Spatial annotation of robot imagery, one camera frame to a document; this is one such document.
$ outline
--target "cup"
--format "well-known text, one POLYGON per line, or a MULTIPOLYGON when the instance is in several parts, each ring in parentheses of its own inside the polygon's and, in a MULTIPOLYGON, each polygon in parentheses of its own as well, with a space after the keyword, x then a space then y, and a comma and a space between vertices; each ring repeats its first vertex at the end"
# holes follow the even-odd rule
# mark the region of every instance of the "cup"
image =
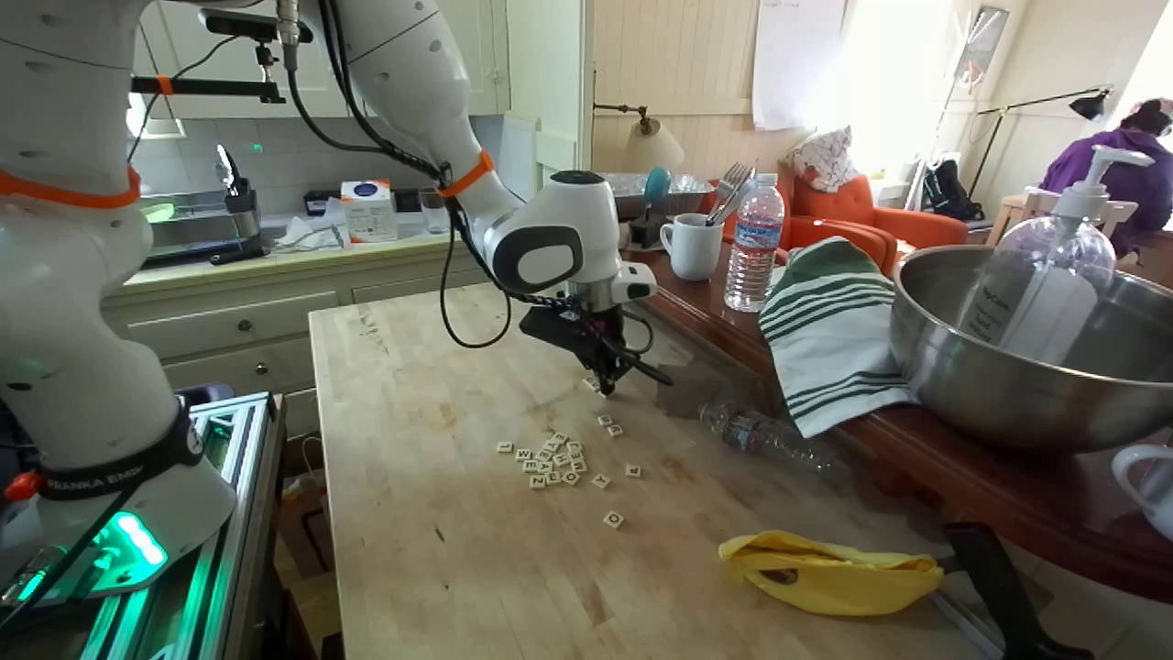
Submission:
POLYGON ((660 245, 667 248, 672 276, 699 284, 721 262, 721 224, 707 214, 680 214, 660 224, 660 245))
POLYGON ((1145 511, 1154 533, 1173 539, 1173 446, 1133 444, 1111 460, 1115 482, 1145 511))

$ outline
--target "purple shirt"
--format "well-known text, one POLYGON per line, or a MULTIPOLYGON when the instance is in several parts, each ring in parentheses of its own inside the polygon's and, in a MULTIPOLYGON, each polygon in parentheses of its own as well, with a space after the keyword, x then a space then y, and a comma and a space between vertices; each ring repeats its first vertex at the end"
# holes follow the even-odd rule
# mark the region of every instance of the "purple shirt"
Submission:
POLYGON ((1171 224, 1173 214, 1173 155, 1139 130, 1095 133, 1089 141, 1074 141, 1043 181, 1044 192, 1068 192, 1084 181, 1093 170, 1093 146, 1145 152, 1150 155, 1146 170, 1111 166, 1104 171, 1104 186, 1115 202, 1138 202, 1138 214, 1115 228, 1111 245, 1117 258, 1138 253, 1150 234, 1171 224))

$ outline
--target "cabinet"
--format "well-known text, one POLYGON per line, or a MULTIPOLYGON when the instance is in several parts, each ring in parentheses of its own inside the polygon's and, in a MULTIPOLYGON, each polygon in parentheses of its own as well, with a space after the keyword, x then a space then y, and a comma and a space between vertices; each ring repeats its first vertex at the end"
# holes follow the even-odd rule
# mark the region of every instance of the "cabinet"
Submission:
MULTIPOLYGON (((437 290, 439 268, 439 243, 160 268, 136 276, 104 313, 120 338, 157 353, 177 393, 286 393, 286 437, 305 437, 318 430, 307 316, 437 290)), ((452 286, 478 278, 478 263, 457 253, 452 286)))
MULTIPOLYGON (((471 70, 471 109, 501 114, 511 109, 511 70, 507 70, 507 0, 437 0, 471 70)), ((253 15, 276 15, 276 0, 248 6, 253 15)), ((195 5, 146 5, 138 20, 138 47, 152 43, 157 70, 177 72, 199 64, 219 36, 206 32, 195 5)), ((349 105, 334 85, 323 36, 300 47, 300 98, 311 118, 349 118, 349 105)), ((219 47, 191 78, 229 78, 258 82, 258 47, 253 42, 235 42, 219 47)), ((272 66, 276 85, 289 97, 286 70, 272 66)), ((212 98, 212 97, 177 97, 171 109, 179 118, 296 118, 295 102, 259 102, 259 98, 212 98)))

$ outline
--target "green striped towel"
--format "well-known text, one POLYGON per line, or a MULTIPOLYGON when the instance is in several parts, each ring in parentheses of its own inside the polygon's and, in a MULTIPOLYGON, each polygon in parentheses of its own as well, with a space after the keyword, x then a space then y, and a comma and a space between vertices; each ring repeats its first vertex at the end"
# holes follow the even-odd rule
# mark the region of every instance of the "green striped towel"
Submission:
POLYGON ((889 353, 892 298, 892 284, 842 240, 797 253, 775 278, 758 329, 808 440, 913 400, 889 353))

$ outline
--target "stainless steel bowl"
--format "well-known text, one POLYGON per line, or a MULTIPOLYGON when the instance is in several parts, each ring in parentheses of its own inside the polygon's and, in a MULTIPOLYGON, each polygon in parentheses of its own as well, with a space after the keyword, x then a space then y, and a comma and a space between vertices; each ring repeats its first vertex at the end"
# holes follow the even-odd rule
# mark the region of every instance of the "stainless steel bowl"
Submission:
POLYGON ((959 329, 991 286, 991 258, 919 248, 900 268, 892 353, 923 407, 981 444, 1034 454, 1104 450, 1173 423, 1171 290, 1106 276, 1069 353, 1044 363, 959 329))

